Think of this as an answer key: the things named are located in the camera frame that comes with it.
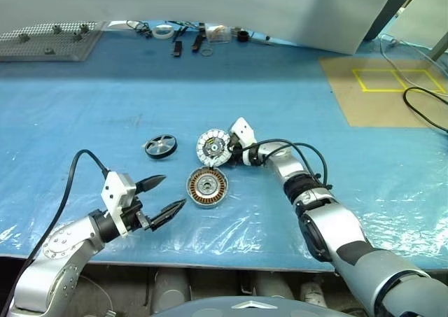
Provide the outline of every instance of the small wheel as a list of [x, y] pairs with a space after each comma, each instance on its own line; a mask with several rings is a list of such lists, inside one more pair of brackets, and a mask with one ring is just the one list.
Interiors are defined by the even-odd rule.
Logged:
[[157, 136], [145, 145], [145, 153], [156, 160], [170, 156], [176, 149], [176, 138], [168, 134]]

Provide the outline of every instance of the blue work surface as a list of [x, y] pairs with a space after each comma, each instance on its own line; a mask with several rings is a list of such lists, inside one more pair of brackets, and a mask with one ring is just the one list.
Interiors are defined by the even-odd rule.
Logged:
[[[59, 206], [76, 151], [92, 150], [135, 181], [166, 174], [141, 196], [153, 215], [187, 197], [187, 178], [200, 166], [199, 136], [244, 116], [258, 140], [285, 138], [320, 149], [333, 193], [376, 247], [424, 269], [448, 267], [446, 135], [348, 126], [318, 63], [336, 54], [233, 42], [214, 45], [213, 55], [203, 57], [189, 50], [194, 37], [182, 37], [181, 58], [170, 55], [170, 41], [111, 31], [86, 62], [0, 64], [0, 254], [31, 251]], [[403, 48], [396, 49], [392, 57], [400, 57]], [[377, 50], [376, 42], [367, 43], [358, 55], [380, 57]], [[160, 161], [142, 148], [158, 134], [178, 139], [177, 151]], [[319, 159], [307, 156], [320, 171]], [[330, 269], [308, 253], [293, 208], [268, 170], [222, 171], [230, 189], [218, 207], [200, 209], [188, 199], [169, 224], [116, 239], [93, 261]], [[81, 158], [60, 222], [105, 209], [102, 186], [96, 165]]]

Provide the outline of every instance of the black cable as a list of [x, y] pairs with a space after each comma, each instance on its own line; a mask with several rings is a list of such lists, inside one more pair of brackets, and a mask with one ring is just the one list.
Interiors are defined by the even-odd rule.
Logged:
[[67, 184], [65, 185], [65, 191], [64, 191], [64, 195], [62, 196], [61, 204], [59, 205], [59, 208], [57, 209], [56, 214], [53, 217], [53, 220], [51, 220], [51, 223], [49, 224], [47, 230], [43, 233], [42, 237], [39, 239], [38, 243], [33, 248], [33, 251], [29, 254], [28, 258], [25, 260], [22, 268], [20, 268], [19, 274], [14, 281], [13, 287], [11, 288], [11, 290], [8, 294], [8, 297], [6, 298], [5, 305], [3, 306], [3, 309], [1, 311], [1, 315], [0, 315], [1, 317], [6, 317], [6, 314], [8, 313], [9, 305], [11, 304], [11, 301], [13, 300], [13, 297], [14, 297], [15, 287], [16, 287], [21, 275], [23, 274], [25, 269], [28, 268], [28, 266], [33, 262], [34, 257], [36, 256], [37, 252], [41, 249], [43, 242], [47, 239], [48, 235], [51, 233], [53, 228], [55, 228], [57, 221], [59, 220], [60, 216], [62, 215], [62, 212], [65, 208], [65, 204], [67, 203], [67, 200], [70, 195], [70, 190], [71, 190], [71, 185], [73, 183], [73, 179], [74, 179], [74, 175], [75, 175], [76, 165], [78, 164], [79, 157], [84, 153], [88, 154], [95, 161], [95, 163], [97, 163], [98, 167], [101, 169], [101, 172], [103, 173], [104, 179], [106, 179], [107, 173], [109, 172], [109, 170], [102, 164], [102, 162], [99, 160], [99, 158], [97, 156], [95, 156], [90, 150], [82, 149], [75, 154], [73, 161], [71, 161], [69, 177], [67, 178]]
[[[272, 143], [272, 142], [284, 142], [284, 143], [287, 143], [287, 146], [284, 146], [284, 148], [287, 148], [287, 147], [293, 147], [293, 148], [295, 149], [295, 151], [297, 151], [297, 153], [299, 154], [300, 158], [302, 159], [302, 161], [303, 161], [304, 165], [306, 166], [306, 168], [307, 168], [309, 174], [310, 174], [310, 175], [311, 175], [311, 176], [312, 176], [318, 183], [321, 183], [321, 182], [317, 179], [316, 175], [314, 174], [313, 169], [312, 169], [311, 166], [309, 165], [309, 163], [308, 163], [307, 158], [305, 157], [305, 155], [303, 155], [303, 152], [299, 149], [298, 145], [294, 144], [294, 143], [291, 142], [291, 141], [288, 141], [288, 140], [285, 140], [285, 139], [269, 139], [269, 140], [264, 140], [264, 141], [257, 142], [257, 143], [255, 143], [255, 144], [252, 144], [252, 145], [247, 146], [247, 147], [245, 147], [245, 148], [237, 149], [237, 150], [234, 150], [234, 151], [231, 151], [231, 152], [232, 152], [232, 153], [236, 153], [236, 154], [238, 154], [238, 153], [242, 153], [242, 152], [244, 152], [244, 151], [246, 151], [246, 150], [249, 150], [249, 149], [252, 149], [252, 148], [256, 148], [256, 147], [259, 147], [259, 146], [261, 146], [261, 145], [263, 145], [263, 144], [266, 144], [266, 143]], [[326, 169], [327, 164], [326, 164], [325, 160], [323, 159], [322, 154], [321, 154], [317, 149], [315, 149], [315, 147], [313, 147], [313, 146], [311, 146], [311, 145], [309, 145], [309, 144], [307, 144], [307, 143], [301, 143], [301, 145], [306, 146], [306, 147], [312, 149], [312, 150], [319, 156], [319, 158], [321, 158], [321, 160], [322, 160], [322, 165], [323, 165], [324, 168], [325, 168], [325, 169], [324, 169], [324, 173], [325, 173], [325, 174], [324, 174], [324, 180], [325, 180], [324, 185], [325, 185], [325, 184], [326, 184], [326, 179], [327, 179], [327, 177], [328, 177], [328, 176], [327, 176], [328, 173], [327, 173], [327, 169]], [[277, 148], [276, 150], [273, 150], [273, 153], [276, 153], [277, 151], [280, 151], [280, 148]]]
[[427, 90], [426, 88], [423, 87], [417, 87], [417, 86], [413, 86], [413, 87], [409, 87], [407, 88], [404, 92], [403, 92], [403, 101], [405, 102], [406, 106], [409, 107], [410, 109], [412, 109], [415, 113], [417, 113], [418, 115], [420, 115], [427, 123], [431, 124], [432, 126], [442, 130], [443, 132], [448, 133], [448, 129], [445, 127], [442, 127], [441, 125], [438, 125], [437, 123], [434, 123], [433, 121], [429, 120], [428, 117], [426, 117], [426, 115], [424, 115], [421, 111], [419, 111], [417, 108], [413, 107], [413, 105], [411, 105], [411, 103], [409, 103], [409, 101], [407, 100], [407, 93], [410, 90], [419, 90], [425, 93], [428, 93], [430, 95], [432, 95], [433, 97], [435, 97], [436, 99], [439, 99], [442, 103], [448, 105], [448, 101], [445, 99], [442, 99], [441, 97], [439, 97], [438, 95], [436, 95], [436, 93], [431, 92], [430, 90]]
[[[316, 155], [318, 155], [319, 159], [322, 162], [322, 167], [323, 167], [323, 182], [322, 184], [327, 185], [327, 181], [328, 181], [328, 166], [327, 166], [327, 162], [325, 161], [324, 156], [321, 154], [321, 152], [319, 150], [317, 150], [315, 147], [313, 147], [311, 144], [308, 143], [302, 143], [302, 142], [294, 142], [294, 144], [296, 146], [302, 146], [302, 147], [307, 147], [309, 149], [311, 149], [312, 151], [314, 151], [316, 153]], [[267, 154], [266, 156], [264, 156], [263, 161], [261, 161], [261, 165], [264, 165], [264, 163], [266, 163], [266, 161], [269, 159], [269, 157], [271, 157], [272, 155], [275, 155], [276, 153], [278, 153], [280, 150], [283, 150], [285, 148], [289, 148], [291, 147], [290, 144], [286, 144], [280, 148], [277, 148], [276, 150], [273, 150], [272, 152], [270, 152], [269, 154]]]
[[136, 33], [141, 34], [142, 36], [145, 36], [146, 38], [150, 38], [153, 36], [153, 32], [147, 22], [142, 22], [142, 21], [135, 21], [135, 22], [137, 22], [135, 27], [130, 25], [129, 21], [126, 21], [126, 25], [129, 28], [135, 30]]

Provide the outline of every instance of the robotic arm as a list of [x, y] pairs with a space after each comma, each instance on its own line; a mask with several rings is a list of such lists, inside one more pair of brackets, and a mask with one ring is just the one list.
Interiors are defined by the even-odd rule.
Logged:
[[107, 242], [140, 227], [154, 231], [181, 210], [185, 200], [170, 204], [153, 218], [142, 213], [137, 194], [164, 179], [159, 175], [134, 183], [127, 174], [110, 171], [101, 192], [107, 211], [93, 211], [47, 238], [38, 257], [21, 275], [7, 316], [63, 316], [80, 272]]
[[[253, 129], [239, 118], [230, 143], [256, 144]], [[311, 255], [331, 262], [371, 316], [448, 316], [448, 287], [390, 251], [374, 248], [355, 215], [340, 204], [291, 154], [285, 143], [271, 142], [235, 150], [245, 165], [265, 163], [293, 205]]]

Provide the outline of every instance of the pegboard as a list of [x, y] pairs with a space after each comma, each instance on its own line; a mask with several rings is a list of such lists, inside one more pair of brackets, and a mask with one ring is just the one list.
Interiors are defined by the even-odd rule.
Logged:
[[82, 62], [108, 22], [38, 24], [0, 35], [0, 62]]

